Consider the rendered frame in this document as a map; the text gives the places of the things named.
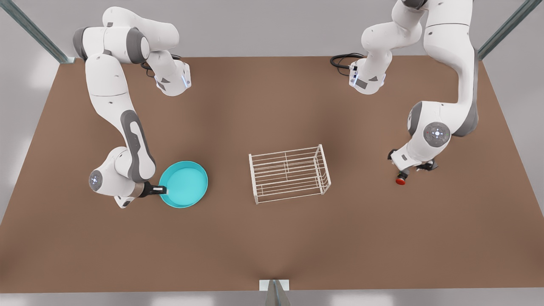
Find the turquoise round plate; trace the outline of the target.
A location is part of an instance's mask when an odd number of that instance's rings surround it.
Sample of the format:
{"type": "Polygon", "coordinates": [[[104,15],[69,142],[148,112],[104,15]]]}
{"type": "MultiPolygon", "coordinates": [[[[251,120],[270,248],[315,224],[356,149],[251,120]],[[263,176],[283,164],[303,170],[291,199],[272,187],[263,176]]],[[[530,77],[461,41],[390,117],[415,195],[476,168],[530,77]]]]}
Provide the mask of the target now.
{"type": "Polygon", "coordinates": [[[208,176],[204,168],[192,161],[181,161],[169,166],[161,175],[159,185],[166,188],[161,199],[170,207],[187,208],[205,195],[208,176]]]}

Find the silver frame post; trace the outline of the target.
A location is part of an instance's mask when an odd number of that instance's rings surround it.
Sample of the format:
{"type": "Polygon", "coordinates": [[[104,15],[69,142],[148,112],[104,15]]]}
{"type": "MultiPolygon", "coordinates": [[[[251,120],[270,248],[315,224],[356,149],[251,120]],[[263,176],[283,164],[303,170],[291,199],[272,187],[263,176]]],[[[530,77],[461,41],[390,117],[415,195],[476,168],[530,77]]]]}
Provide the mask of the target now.
{"type": "Polygon", "coordinates": [[[72,64],[74,57],[68,57],[51,39],[12,1],[0,0],[2,8],[15,20],[33,39],[40,44],[58,63],[72,64]]]}
{"type": "Polygon", "coordinates": [[[508,17],[508,19],[478,49],[478,60],[482,61],[494,48],[517,27],[542,0],[524,0],[524,2],[508,17]]]}
{"type": "Polygon", "coordinates": [[[260,291],[266,291],[265,306],[291,306],[286,291],[289,291],[289,280],[260,280],[260,291]]]}

